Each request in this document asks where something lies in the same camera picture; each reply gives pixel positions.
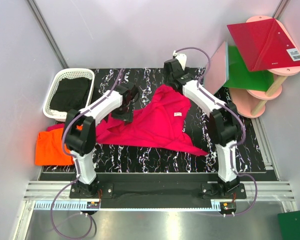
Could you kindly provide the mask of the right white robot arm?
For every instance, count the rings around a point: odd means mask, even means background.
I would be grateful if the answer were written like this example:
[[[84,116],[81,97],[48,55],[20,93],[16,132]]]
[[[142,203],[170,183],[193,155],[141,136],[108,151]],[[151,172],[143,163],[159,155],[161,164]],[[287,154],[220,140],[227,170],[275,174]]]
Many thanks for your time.
[[[208,92],[177,58],[163,64],[163,83],[193,101],[208,116],[208,136],[218,160],[217,183],[209,197],[232,198],[240,185],[235,164],[236,146],[244,143],[246,130],[234,103],[225,103]]]

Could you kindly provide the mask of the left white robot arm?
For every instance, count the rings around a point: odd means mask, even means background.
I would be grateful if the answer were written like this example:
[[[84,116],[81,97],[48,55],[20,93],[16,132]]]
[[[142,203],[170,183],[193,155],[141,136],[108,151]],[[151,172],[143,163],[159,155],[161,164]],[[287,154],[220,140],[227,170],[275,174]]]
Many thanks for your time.
[[[133,83],[117,85],[108,90],[95,102],[81,110],[67,113],[62,133],[62,149],[68,149],[76,169],[72,183],[71,198],[95,198],[101,194],[98,176],[94,170],[93,149],[96,144],[96,127],[101,121],[111,116],[130,124],[133,121],[133,104],[140,95]]]

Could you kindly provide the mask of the magenta pink towel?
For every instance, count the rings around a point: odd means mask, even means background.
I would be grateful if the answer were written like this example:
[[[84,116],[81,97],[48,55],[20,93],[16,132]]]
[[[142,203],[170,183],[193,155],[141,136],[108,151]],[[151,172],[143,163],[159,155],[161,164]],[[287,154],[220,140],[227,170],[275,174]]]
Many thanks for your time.
[[[183,132],[185,119],[191,108],[190,100],[172,87],[161,85],[151,102],[133,112],[133,121],[108,117],[96,127],[96,142],[107,145],[163,148],[206,156],[208,153],[194,146],[191,138]]]

